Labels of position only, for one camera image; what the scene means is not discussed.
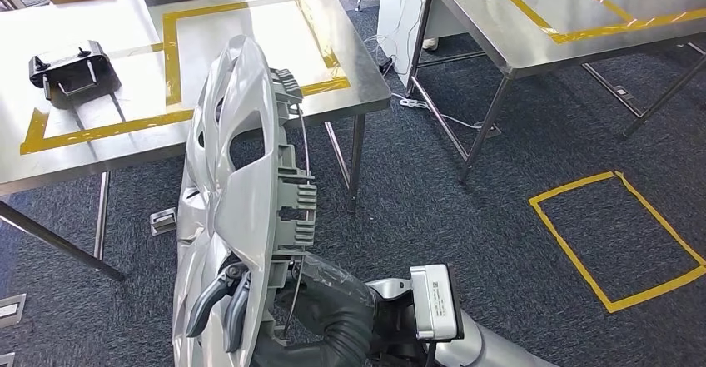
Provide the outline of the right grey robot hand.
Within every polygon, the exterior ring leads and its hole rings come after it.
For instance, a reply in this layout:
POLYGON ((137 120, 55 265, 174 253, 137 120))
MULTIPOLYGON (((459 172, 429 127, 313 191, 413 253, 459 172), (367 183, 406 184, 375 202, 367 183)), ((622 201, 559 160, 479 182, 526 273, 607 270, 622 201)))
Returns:
MULTIPOLYGON (((301 280, 288 280, 279 299, 291 301, 296 318, 321 336, 309 344, 282 345, 260 332, 251 357, 253 366, 361 366, 374 339, 378 297, 371 288, 325 260, 307 255, 301 280)), ((221 269, 196 299, 185 335, 196 338, 205 330, 213 306, 231 297, 226 309, 224 350, 234 353, 245 339, 244 315, 252 292, 251 272, 241 261, 221 269)))

